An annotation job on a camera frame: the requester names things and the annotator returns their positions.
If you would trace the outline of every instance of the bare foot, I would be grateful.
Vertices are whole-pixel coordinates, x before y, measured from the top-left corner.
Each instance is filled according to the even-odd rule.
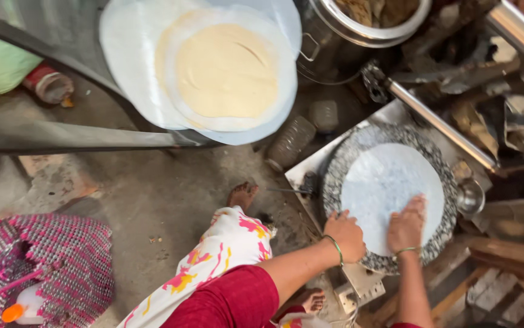
[[[258,186],[250,186],[250,183],[244,182],[236,186],[228,196],[228,207],[239,206],[242,208],[244,213],[248,210],[248,207],[252,204],[254,196],[258,193]]]
[[[320,288],[304,291],[295,299],[295,304],[302,305],[306,313],[317,314],[326,300],[325,292]]]

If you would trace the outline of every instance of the rolled dough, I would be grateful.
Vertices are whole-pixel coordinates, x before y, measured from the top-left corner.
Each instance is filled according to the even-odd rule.
[[[185,40],[175,58],[186,104],[206,117],[258,117],[278,95],[265,40],[237,24],[208,26]]]
[[[434,235],[444,213],[440,176],[417,150],[400,144],[382,144],[353,162],[341,189],[341,207],[357,218],[367,249],[390,256],[387,229],[392,212],[400,212],[409,200],[426,195],[427,219],[422,245]]]

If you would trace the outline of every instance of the metal handle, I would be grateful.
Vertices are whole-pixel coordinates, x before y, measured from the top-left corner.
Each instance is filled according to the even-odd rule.
[[[310,57],[307,57],[303,52],[302,52],[302,49],[300,50],[300,54],[304,57],[304,59],[306,59],[307,61],[314,61],[316,59],[316,56],[318,56],[318,52],[320,51],[321,49],[321,45],[318,44],[318,42],[316,40],[314,40],[313,36],[310,35],[310,33],[308,32],[304,32],[302,34],[302,38],[303,38],[303,41],[304,41],[304,36],[308,36],[310,38],[310,40],[312,40],[314,42],[314,50],[313,50],[313,55],[310,56]]]
[[[478,149],[478,147],[468,141],[468,139],[464,138],[455,128],[444,122],[438,115],[403,86],[399,85],[392,79],[388,79],[388,82],[390,83],[388,87],[390,93],[422,115],[428,122],[430,122],[430,124],[452,140],[456,145],[464,149],[464,151],[469,153],[470,156],[478,160],[485,168],[489,169],[491,172],[495,172],[496,168],[498,168],[498,164],[494,159]]]
[[[497,33],[524,54],[524,15],[517,7],[502,0],[489,12],[487,20]]]

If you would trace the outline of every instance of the woman's left hand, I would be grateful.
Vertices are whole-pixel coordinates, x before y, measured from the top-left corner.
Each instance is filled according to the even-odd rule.
[[[345,263],[355,263],[365,256],[365,243],[363,230],[355,223],[357,219],[349,218],[348,215],[349,210],[345,210],[337,218],[333,211],[326,221],[324,234],[333,237],[339,245]]]

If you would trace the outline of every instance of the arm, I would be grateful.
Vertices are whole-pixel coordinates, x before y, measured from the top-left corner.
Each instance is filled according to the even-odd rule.
[[[388,232],[389,249],[397,254],[402,249],[420,247],[421,231],[425,220],[426,199],[423,196],[416,196],[401,213],[391,215]],[[422,328],[434,328],[418,251],[402,251],[397,259],[401,275],[399,278],[399,321]]]
[[[345,211],[337,220],[333,213],[325,234],[337,241],[346,262],[356,262],[365,254],[363,231],[347,214]],[[339,265],[339,259],[335,245],[324,239],[257,265],[236,267],[197,288],[161,328],[260,327],[308,280]]]
[[[336,218],[336,213],[331,213],[324,234],[330,235],[337,242],[344,262],[355,263],[365,255],[365,244],[363,231],[355,224],[357,219],[347,218],[348,214],[349,211],[344,211]],[[308,280],[339,264],[340,256],[334,243],[324,238],[308,248],[260,262],[257,266],[272,277],[281,306]]]

